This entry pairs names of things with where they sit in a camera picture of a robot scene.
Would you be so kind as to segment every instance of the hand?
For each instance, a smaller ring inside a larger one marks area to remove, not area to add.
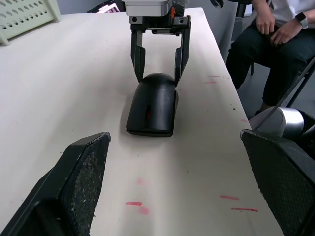
[[[271,10],[264,0],[262,3],[255,6],[257,10],[257,29],[261,34],[268,35],[273,33],[275,29],[275,18],[271,13]]]
[[[301,23],[294,18],[288,23],[281,26],[277,32],[270,38],[271,44],[274,46],[278,46],[283,43],[287,43],[291,39],[293,39],[301,30]]]

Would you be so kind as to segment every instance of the wristwatch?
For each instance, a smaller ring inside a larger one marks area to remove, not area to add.
[[[301,23],[303,29],[307,29],[308,23],[307,23],[306,15],[304,15],[303,12],[297,14],[295,18]]]

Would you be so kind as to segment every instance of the dark pants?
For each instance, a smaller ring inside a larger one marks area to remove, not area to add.
[[[232,44],[226,67],[236,89],[244,82],[253,62],[270,67],[262,99],[275,106],[313,56],[315,29],[303,29],[288,43],[273,47],[270,36],[260,34],[253,24]]]

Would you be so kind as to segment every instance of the red marker line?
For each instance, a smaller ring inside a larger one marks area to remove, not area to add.
[[[142,202],[126,202],[126,205],[141,206]]]
[[[247,209],[247,208],[231,208],[232,210],[247,210],[247,211],[254,211],[254,212],[258,212],[258,210],[256,209]]]
[[[221,195],[221,198],[226,198],[226,199],[231,199],[231,200],[240,200],[240,198],[238,197],[232,197],[228,195]]]

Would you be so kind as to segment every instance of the textured gripper pad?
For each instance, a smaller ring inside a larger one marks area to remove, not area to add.
[[[286,236],[314,235],[315,162],[293,141],[243,130],[258,187]]]
[[[105,133],[86,148],[61,194],[62,204],[76,236],[90,235],[102,189],[109,142],[109,133]]]

